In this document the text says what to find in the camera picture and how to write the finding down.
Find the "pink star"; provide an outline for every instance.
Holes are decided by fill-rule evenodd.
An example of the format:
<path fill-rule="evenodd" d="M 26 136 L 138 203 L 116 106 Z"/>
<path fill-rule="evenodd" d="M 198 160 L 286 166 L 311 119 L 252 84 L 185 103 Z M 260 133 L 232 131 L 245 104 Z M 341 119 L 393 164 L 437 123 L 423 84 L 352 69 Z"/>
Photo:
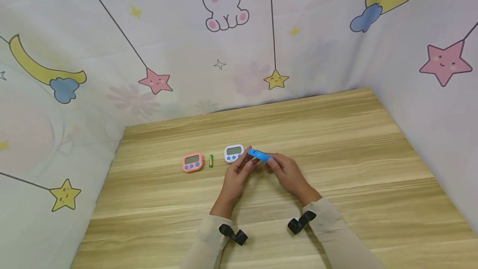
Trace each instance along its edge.
<path fill-rule="evenodd" d="M 428 45 L 428 62 L 419 69 L 420 73 L 434 74 L 440 85 L 446 86 L 453 74 L 471 72 L 471 65 L 461 58 L 463 45 L 464 40 L 446 49 Z"/>
<path fill-rule="evenodd" d="M 147 76 L 143 80 L 138 82 L 144 84 L 145 86 L 151 87 L 152 93 L 157 95 L 161 90 L 167 90 L 172 92 L 173 89 L 168 85 L 169 75 L 157 75 L 155 72 L 151 71 L 149 68 L 146 69 Z"/>

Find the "blue object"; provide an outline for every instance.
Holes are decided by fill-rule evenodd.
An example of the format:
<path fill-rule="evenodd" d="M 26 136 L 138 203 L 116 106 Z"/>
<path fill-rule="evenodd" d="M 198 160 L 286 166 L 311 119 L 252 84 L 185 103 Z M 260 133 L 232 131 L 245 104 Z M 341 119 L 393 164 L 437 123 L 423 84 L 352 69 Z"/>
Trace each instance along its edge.
<path fill-rule="evenodd" d="M 264 161 L 264 162 L 267 162 L 267 160 L 272 158 L 271 156 L 267 155 L 266 153 L 262 153 L 261 151 L 258 151 L 256 149 L 250 149 L 250 150 L 248 150 L 247 153 L 249 155 L 251 155 L 252 157 L 257 158 L 260 161 Z"/>
<path fill-rule="evenodd" d="M 378 17 L 382 14 L 383 8 L 375 3 L 366 8 L 362 15 L 355 17 L 350 23 L 350 29 L 355 32 L 363 31 L 367 32 L 370 25 L 377 21 Z"/>
<path fill-rule="evenodd" d="M 75 91 L 80 85 L 71 78 L 56 78 L 50 80 L 50 87 L 53 89 L 53 95 L 58 102 L 68 104 L 72 99 L 76 99 Z"/>

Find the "black clip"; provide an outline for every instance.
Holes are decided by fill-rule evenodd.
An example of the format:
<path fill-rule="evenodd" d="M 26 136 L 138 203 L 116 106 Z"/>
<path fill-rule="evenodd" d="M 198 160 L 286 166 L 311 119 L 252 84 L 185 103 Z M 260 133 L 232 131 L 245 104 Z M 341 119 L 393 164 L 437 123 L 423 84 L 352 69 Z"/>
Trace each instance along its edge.
<path fill-rule="evenodd" d="M 229 225 L 221 225 L 219 227 L 219 232 L 226 237 L 231 238 L 234 242 L 242 246 L 244 242 L 247 240 L 247 235 L 242 231 L 239 230 L 237 234 L 234 234 L 233 229 Z"/>
<path fill-rule="evenodd" d="M 309 221 L 315 218 L 315 216 L 317 216 L 317 214 L 307 210 L 304 215 L 299 218 L 299 221 L 295 218 L 292 218 L 287 227 L 294 233 L 294 235 L 299 234 L 300 231 L 302 231 L 302 229 L 309 223 Z"/>

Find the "fabric backdrop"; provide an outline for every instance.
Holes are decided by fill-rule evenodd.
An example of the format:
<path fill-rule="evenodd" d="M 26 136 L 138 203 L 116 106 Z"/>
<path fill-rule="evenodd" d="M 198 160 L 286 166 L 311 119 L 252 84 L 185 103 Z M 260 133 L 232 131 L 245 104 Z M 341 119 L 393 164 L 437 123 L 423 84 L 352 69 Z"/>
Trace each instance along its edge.
<path fill-rule="evenodd" d="M 125 126 L 356 87 L 478 231 L 477 7 L 0 0 L 1 263 L 70 266 Z"/>

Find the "pink timer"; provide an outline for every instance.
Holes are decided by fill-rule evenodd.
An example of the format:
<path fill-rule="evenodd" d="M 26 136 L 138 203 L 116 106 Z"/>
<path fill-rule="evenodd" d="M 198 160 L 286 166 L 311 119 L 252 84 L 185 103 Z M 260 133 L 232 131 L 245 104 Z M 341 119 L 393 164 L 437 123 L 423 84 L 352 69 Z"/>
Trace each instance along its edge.
<path fill-rule="evenodd" d="M 192 153 L 183 158 L 183 171 L 193 172 L 199 171 L 204 165 L 204 161 L 201 153 Z"/>

